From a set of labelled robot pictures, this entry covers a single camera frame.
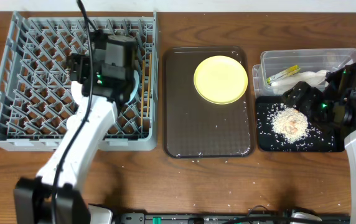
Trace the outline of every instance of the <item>yellow plate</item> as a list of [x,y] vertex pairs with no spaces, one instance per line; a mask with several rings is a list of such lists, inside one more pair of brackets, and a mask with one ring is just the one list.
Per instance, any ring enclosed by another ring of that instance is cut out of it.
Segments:
[[194,83],[206,100],[224,105],[238,100],[247,89],[247,73],[235,59],[214,56],[196,68]]

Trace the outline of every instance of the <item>plastic dish rack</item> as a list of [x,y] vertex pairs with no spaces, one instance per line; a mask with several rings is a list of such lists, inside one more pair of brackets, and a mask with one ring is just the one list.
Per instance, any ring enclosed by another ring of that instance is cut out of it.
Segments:
[[[141,84],[135,100],[123,107],[116,124],[99,143],[99,149],[151,150],[157,144],[159,31],[156,13],[154,17],[90,19],[106,33],[136,39],[136,69],[140,80],[141,75],[145,75],[144,86]],[[0,66],[1,148],[8,151],[53,151],[59,146],[67,131],[67,118],[77,109],[64,60],[70,53],[87,53],[83,25],[82,17],[25,19],[17,12],[12,15]],[[145,74],[141,71],[142,63],[146,64]],[[145,88],[143,111],[142,88]],[[146,107],[148,94],[149,114]]]

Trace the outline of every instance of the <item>rice pile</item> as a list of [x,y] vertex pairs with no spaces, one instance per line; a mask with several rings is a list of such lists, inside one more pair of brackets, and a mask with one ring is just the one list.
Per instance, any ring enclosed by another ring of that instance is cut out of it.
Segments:
[[273,117],[272,129],[275,133],[283,134],[291,144],[307,136],[308,120],[298,110],[286,108]]

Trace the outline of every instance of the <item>yellow object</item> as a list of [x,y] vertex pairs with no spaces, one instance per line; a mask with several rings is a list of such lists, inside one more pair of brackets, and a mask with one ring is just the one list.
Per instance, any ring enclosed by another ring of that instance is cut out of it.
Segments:
[[235,59],[214,56],[196,68],[194,83],[203,98],[223,105],[233,103],[243,96],[248,80],[246,70]]
[[292,66],[292,67],[290,67],[288,69],[283,70],[282,72],[279,72],[276,75],[273,75],[273,76],[267,78],[266,82],[270,85],[273,82],[276,82],[276,81],[278,81],[280,79],[283,79],[283,78],[289,77],[291,75],[297,74],[300,71],[300,69],[301,68],[298,68],[298,65]]

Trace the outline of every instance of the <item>clear plastic container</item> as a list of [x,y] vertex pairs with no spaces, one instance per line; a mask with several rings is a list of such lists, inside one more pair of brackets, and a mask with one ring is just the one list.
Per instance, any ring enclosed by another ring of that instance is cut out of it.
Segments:
[[[272,87],[266,79],[283,70],[298,65],[300,72],[334,72],[344,65],[356,62],[356,49],[304,49],[274,50],[261,54],[261,65],[253,67],[253,83],[256,98],[259,96],[282,95],[292,86]],[[315,86],[321,91],[325,83]]]

